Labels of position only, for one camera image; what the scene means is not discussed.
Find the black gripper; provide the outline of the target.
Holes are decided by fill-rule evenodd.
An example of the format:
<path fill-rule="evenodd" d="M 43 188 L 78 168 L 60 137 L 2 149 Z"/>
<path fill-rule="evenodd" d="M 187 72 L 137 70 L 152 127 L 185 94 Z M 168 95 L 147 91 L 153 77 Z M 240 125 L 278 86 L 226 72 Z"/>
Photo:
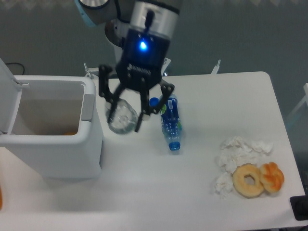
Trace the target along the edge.
<path fill-rule="evenodd" d="M 175 88 L 173 84 L 163 80 L 161 75 L 169 45 L 168 39 L 129 29 L 121 59 L 115 67 L 120 83 L 114 93 L 111 93 L 109 88 L 109 76 L 113 68 L 104 64 L 99 66 L 99 96 L 105 98 L 111 105 L 107 117 L 108 124 L 114 117 L 113 113 L 125 88 L 140 93 L 141 112 L 135 132 L 139 132 L 144 117 L 159 113 Z M 149 90 L 158 83 L 162 97 L 157 105 L 150 106 Z"/>

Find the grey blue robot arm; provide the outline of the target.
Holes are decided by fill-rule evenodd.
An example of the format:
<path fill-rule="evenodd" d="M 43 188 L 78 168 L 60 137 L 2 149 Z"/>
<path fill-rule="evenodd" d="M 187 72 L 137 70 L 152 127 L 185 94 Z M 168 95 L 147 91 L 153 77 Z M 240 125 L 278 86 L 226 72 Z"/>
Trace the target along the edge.
<path fill-rule="evenodd" d="M 162 78 L 162 67 L 180 14 L 180 0 L 77 0 L 89 26 L 122 25 L 109 40 L 122 50 L 115 67 L 98 68 L 99 96 L 106 100 L 107 123 L 115 133 L 117 112 L 130 105 L 121 99 L 125 90 L 140 95 L 141 112 L 124 128 L 139 131 L 142 121 L 157 114 L 174 90 Z"/>

